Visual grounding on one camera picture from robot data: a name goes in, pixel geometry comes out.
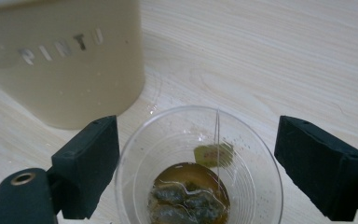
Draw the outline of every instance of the letter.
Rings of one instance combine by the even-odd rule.
[[[48,50],[43,45],[39,45],[40,52],[42,52],[43,56],[45,56],[46,60],[51,61],[52,58],[48,53]]]
[[[22,59],[24,59],[24,61],[26,61],[28,64],[34,64],[32,62],[32,60],[34,59],[34,54],[31,52],[30,49],[19,49],[19,54],[21,55]]]
[[[101,45],[103,43],[103,32],[100,28],[96,28],[95,31],[92,32],[92,38],[96,45]]]
[[[74,35],[74,39],[80,45],[81,50],[86,50],[86,45],[84,44],[83,37],[84,37],[84,35],[82,35],[82,34]]]
[[[65,40],[55,41],[54,45],[62,57],[67,57],[72,54],[71,49],[69,48]]]

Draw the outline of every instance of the black plastic part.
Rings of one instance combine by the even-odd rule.
[[[44,170],[23,170],[0,184],[0,224],[12,223],[57,223]]]
[[[68,219],[90,218],[111,182],[119,158],[117,119],[90,123],[54,154],[48,170],[54,212]]]
[[[358,149],[305,120],[281,116],[274,154],[325,216],[353,221],[358,208]]]

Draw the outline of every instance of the wooden table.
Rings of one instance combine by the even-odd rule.
[[[120,148],[179,105],[219,107],[274,149],[280,115],[305,119],[358,148],[358,1],[141,0],[145,88],[118,116]],[[57,130],[0,91],[0,182],[50,156],[78,131]],[[282,174],[282,223],[331,223]],[[120,223],[112,182],[91,220]]]

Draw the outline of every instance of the transparent cup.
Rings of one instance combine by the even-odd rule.
[[[232,146],[232,160],[211,168],[227,189],[227,223],[280,223],[282,182],[269,149],[247,124],[204,106],[162,112],[133,134],[124,146],[116,172],[117,203],[122,223],[151,223],[148,197],[156,177],[181,162],[196,162],[194,149],[219,142]]]

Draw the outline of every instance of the tabletop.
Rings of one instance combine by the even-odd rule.
[[[358,148],[358,1],[140,2],[146,82],[117,117],[120,148],[147,119],[179,105],[219,107],[271,151],[280,115]],[[45,125],[0,90],[0,182],[28,167],[48,169],[77,133]],[[332,223],[278,166],[282,223]],[[112,182],[90,220],[59,222],[120,223],[117,210]]]

